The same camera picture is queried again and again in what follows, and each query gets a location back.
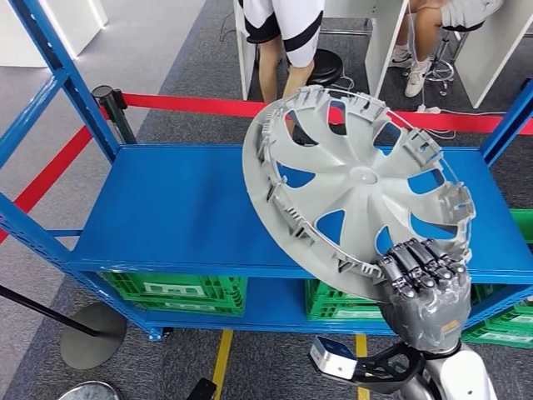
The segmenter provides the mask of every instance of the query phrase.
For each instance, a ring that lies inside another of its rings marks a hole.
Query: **table leg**
[[[531,23],[532,1],[507,0],[482,27],[464,39],[455,69],[472,107],[479,107]]]
[[[464,33],[463,36],[459,39],[459,46],[458,46],[457,50],[453,53],[453,56],[452,57],[452,63],[455,63],[455,60],[459,56],[461,50],[462,50],[463,46],[464,46],[464,42],[467,40],[467,38],[468,38],[468,32]]]
[[[237,48],[239,51],[239,72],[240,86],[243,89],[243,100],[248,99],[248,92],[253,75],[255,63],[255,44],[247,42],[247,38],[241,32],[237,31]]]
[[[392,50],[407,7],[408,0],[379,0],[375,10],[375,23],[366,52],[365,67],[369,93],[378,97]]]

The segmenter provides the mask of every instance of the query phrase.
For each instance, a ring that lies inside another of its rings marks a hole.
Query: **black pole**
[[[18,304],[20,304],[24,307],[27,308],[31,308],[33,311],[37,311],[39,314],[42,314],[45,317],[48,318],[52,318],[54,319],[55,321],[57,321],[58,323],[62,323],[73,329],[77,329],[78,331],[81,331],[83,333],[86,333],[89,336],[92,336],[93,338],[98,337],[100,335],[100,332],[93,330],[90,327],[86,327],[85,325],[81,325],[79,322],[75,322],[73,319],[70,319],[68,317],[65,317],[64,315],[60,314],[59,312],[54,311],[52,309],[50,309],[48,307],[44,307],[42,304],[38,304],[38,302],[34,302],[32,299],[24,297],[21,294],[18,294],[17,292],[14,292],[13,290],[10,290],[7,287],[4,287],[0,285],[0,296],[5,297],[5,298],[8,298],[9,300],[11,300],[13,302],[16,302]]]
[[[116,126],[123,143],[137,144],[137,139],[124,114],[123,110],[125,110],[127,105],[124,101],[122,92],[109,85],[101,85],[93,90],[93,97],[106,109],[109,119]]]

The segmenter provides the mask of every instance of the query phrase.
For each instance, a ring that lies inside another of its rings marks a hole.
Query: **gray pants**
[[[440,9],[443,27],[473,27],[501,7],[504,0],[449,0]]]

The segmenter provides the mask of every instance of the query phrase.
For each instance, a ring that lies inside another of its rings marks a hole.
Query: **blue metal shelf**
[[[240,146],[122,147],[67,265],[310,278],[259,220],[246,192],[240,152]],[[477,210],[469,263],[473,278],[533,284],[533,257],[482,154],[448,147],[444,156],[470,188]]]
[[[146,315],[146,320],[154,327],[394,334],[384,321],[308,321],[305,299],[302,279],[253,277],[248,282],[247,305],[243,317],[150,311]]]
[[[240,146],[120,146],[38,0],[10,0],[53,77],[0,140],[0,168],[63,87],[112,164],[72,251],[0,193],[0,228],[69,274],[96,298],[161,339],[163,327],[391,334],[384,322],[309,322],[304,285],[311,276],[272,240],[244,184]],[[477,209],[469,264],[476,283],[511,283],[473,309],[468,324],[533,294],[533,259],[489,166],[533,116],[529,82],[482,146],[448,147],[445,158]],[[244,317],[146,312],[120,297],[98,272],[249,276]]]

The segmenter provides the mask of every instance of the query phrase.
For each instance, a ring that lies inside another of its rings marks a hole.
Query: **yellow floor line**
[[[213,383],[217,385],[216,395],[214,400],[220,400],[222,384],[224,383],[225,367],[228,365],[229,349],[231,347],[231,338],[233,338],[233,330],[231,329],[225,329],[222,332],[220,346],[218,348],[217,361],[213,372]]]
[[[355,335],[355,355],[366,357],[366,335]],[[357,400],[370,400],[370,392],[363,387],[357,388]]]

